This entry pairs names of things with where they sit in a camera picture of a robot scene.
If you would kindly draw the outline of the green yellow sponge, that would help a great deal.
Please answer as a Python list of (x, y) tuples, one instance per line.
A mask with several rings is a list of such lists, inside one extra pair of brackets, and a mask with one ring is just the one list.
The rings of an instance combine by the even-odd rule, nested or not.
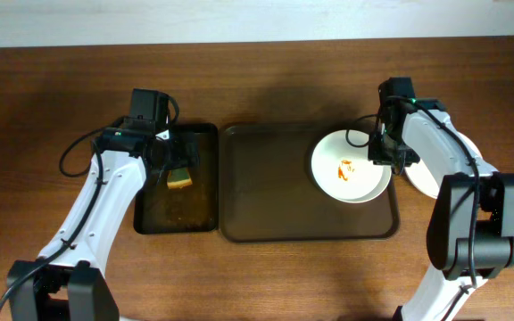
[(172, 169), (167, 176), (169, 189), (181, 189), (193, 184), (188, 168)]

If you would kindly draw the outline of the pink-white plate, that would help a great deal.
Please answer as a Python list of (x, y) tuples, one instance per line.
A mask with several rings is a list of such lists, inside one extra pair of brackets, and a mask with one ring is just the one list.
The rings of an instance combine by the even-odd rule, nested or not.
[(440, 186), (435, 181), (424, 161), (412, 163), (405, 170), (410, 182), (424, 195), (436, 199)]

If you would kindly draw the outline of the cream plate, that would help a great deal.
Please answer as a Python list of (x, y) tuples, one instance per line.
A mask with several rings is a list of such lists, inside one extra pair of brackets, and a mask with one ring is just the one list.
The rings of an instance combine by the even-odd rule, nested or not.
[(357, 130), (337, 130), (319, 140), (311, 154), (311, 173), (327, 195), (341, 202), (362, 203), (377, 198), (387, 188), (392, 171), (369, 160), (369, 135)]

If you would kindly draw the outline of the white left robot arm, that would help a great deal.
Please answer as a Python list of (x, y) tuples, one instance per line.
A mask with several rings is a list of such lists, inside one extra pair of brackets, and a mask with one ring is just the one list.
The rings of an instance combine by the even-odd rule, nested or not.
[(0, 298), (14, 320), (120, 320), (105, 281), (113, 241), (146, 183), (187, 166), (174, 133), (180, 108), (166, 93), (133, 90), (130, 113), (77, 138), (88, 140), (86, 181), (52, 240), (32, 261), (17, 260)]

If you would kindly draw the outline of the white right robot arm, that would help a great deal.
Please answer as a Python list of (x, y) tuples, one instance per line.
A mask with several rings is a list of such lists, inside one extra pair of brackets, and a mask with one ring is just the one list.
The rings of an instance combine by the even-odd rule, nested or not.
[(446, 108), (418, 98), (410, 78), (378, 87), (368, 158), (392, 170), (424, 162), (439, 185), (427, 228), (430, 266), (395, 320), (452, 320), (470, 295), (514, 266), (514, 173), (464, 142)]

